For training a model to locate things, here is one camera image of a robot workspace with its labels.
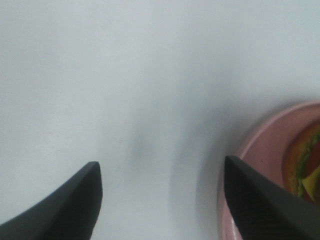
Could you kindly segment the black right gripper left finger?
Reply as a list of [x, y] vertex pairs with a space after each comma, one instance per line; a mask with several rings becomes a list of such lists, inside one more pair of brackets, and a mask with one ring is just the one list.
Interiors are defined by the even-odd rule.
[[88, 162], [68, 181], [28, 210], [1, 224], [2, 240], [89, 240], [103, 198], [97, 161]]

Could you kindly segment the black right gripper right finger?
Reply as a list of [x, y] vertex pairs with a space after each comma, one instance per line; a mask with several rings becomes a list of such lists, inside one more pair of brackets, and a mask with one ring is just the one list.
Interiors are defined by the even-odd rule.
[[237, 156], [224, 160], [227, 206], [244, 240], [318, 240], [320, 209], [271, 182]]

